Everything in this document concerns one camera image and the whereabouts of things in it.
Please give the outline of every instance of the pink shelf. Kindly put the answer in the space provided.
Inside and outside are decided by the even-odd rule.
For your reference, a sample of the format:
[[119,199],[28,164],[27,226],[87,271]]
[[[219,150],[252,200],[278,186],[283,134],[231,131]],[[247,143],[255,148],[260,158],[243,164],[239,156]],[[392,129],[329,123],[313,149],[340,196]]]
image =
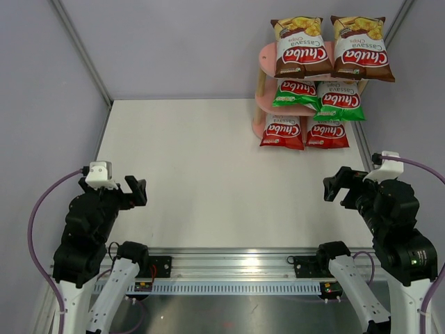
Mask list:
[[257,105],[266,113],[272,113],[273,115],[281,116],[314,116],[315,110],[310,109],[301,104],[296,104],[293,106],[272,106],[273,99],[275,99],[275,94],[277,92],[277,79],[266,80],[266,85],[264,87],[264,95],[255,95],[255,100]]
[[[262,139],[263,133],[264,133],[264,127],[266,126],[266,120],[263,118],[261,123],[259,125],[255,125],[252,120],[252,130],[255,136]],[[302,132],[302,139],[303,143],[306,142],[306,135],[307,135],[307,118],[301,117],[300,118],[300,126],[301,126],[301,132]]]
[[[334,42],[325,42],[327,55],[334,63]],[[259,53],[259,67],[270,77],[275,76],[275,63],[277,61],[276,42],[267,44]],[[312,81],[351,81],[350,79],[332,78],[331,74],[318,75],[316,77],[308,77],[307,80]]]

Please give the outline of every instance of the gray floor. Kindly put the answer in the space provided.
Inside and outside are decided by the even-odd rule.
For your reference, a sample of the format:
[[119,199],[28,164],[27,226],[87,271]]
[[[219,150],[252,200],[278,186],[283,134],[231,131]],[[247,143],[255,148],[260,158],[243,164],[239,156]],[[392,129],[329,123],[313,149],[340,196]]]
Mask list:
[[[385,283],[372,290],[389,309]],[[143,301],[147,315],[135,334],[362,334],[352,306],[325,305],[299,296],[151,296]],[[140,308],[123,301],[112,332],[138,323]]]

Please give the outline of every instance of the white table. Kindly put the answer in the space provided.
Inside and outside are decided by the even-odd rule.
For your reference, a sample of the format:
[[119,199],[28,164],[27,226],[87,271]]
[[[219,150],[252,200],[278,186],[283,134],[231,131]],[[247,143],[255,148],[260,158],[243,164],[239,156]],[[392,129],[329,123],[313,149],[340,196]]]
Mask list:
[[121,184],[124,175],[145,178],[148,205],[121,212],[109,241],[370,248],[359,214],[323,201],[324,177],[341,166],[364,169],[351,126],[345,150],[261,148],[250,129],[254,108],[245,99],[115,101],[98,159],[112,161]]

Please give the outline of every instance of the brown chip bag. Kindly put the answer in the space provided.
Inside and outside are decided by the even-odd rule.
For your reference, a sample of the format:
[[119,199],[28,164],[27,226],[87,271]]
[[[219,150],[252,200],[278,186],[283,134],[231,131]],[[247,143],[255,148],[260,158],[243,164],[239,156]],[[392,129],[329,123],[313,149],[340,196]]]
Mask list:
[[321,37],[320,17],[291,17],[270,21],[277,39],[275,78],[304,79],[327,74],[332,64]]
[[335,35],[333,77],[394,82],[383,42],[384,17],[331,16]]

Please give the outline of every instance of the chip bag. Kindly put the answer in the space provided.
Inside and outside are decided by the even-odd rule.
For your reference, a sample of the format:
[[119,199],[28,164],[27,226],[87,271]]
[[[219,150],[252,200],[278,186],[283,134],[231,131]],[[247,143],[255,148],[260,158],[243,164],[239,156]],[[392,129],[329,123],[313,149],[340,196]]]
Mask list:
[[318,85],[315,120],[365,120],[355,82],[323,81]]
[[317,90],[313,81],[278,79],[277,93],[272,106],[302,104],[317,110]]
[[304,79],[331,73],[321,21],[320,17],[303,16],[270,21],[277,40],[275,78]]
[[335,49],[333,77],[394,82],[383,42],[384,17],[331,16]]
[[260,146],[282,146],[292,150],[304,150],[300,118],[267,114],[266,127]]
[[313,148],[348,148],[345,127],[337,120],[308,120],[306,146]]

